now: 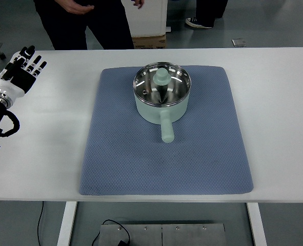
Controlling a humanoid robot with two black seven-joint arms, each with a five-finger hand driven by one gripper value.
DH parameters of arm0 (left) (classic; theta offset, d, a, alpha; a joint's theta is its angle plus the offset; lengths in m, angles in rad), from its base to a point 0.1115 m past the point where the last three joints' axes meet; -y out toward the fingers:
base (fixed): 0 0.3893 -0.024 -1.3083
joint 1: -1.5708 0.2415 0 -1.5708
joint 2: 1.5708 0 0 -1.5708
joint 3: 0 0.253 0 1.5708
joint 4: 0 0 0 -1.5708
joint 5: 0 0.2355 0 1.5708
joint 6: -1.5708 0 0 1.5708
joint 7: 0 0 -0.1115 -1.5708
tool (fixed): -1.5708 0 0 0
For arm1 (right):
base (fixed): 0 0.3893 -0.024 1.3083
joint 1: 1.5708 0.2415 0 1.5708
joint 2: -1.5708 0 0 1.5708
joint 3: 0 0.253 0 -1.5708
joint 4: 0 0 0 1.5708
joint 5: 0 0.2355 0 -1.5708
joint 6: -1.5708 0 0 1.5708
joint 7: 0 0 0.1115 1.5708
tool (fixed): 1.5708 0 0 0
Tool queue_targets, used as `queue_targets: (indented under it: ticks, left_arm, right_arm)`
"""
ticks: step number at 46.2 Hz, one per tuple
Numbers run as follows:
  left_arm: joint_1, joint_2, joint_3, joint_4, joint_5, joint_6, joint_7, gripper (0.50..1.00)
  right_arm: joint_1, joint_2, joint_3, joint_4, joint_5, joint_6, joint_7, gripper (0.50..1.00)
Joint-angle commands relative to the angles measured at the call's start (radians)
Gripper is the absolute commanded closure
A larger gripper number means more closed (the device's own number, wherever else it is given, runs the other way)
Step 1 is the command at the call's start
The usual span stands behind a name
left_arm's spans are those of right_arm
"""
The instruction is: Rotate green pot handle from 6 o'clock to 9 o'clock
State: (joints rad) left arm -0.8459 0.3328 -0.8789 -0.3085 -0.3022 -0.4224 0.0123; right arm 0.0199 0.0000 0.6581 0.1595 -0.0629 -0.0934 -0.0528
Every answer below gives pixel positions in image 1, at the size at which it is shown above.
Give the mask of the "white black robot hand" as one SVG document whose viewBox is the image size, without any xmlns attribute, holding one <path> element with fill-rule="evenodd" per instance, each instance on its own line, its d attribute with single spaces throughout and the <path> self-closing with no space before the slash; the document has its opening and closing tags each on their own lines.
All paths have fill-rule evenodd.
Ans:
<svg viewBox="0 0 303 246">
<path fill-rule="evenodd" d="M 0 92 L 14 100 L 24 96 L 33 86 L 37 77 L 47 65 L 38 55 L 32 61 L 35 47 L 23 47 L 19 54 L 10 61 L 0 73 Z"/>
</svg>

